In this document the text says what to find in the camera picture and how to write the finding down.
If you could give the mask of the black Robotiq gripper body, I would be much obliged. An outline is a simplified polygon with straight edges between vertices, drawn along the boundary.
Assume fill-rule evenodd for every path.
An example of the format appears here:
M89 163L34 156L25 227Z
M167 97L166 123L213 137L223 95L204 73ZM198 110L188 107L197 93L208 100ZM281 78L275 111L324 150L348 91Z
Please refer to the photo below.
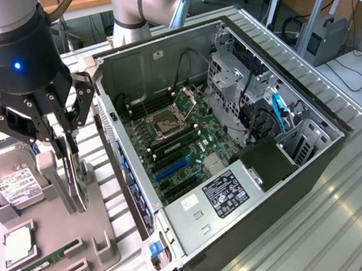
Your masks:
M20 28L0 34L0 99L12 101L54 88L69 92L70 71L61 61L41 5Z

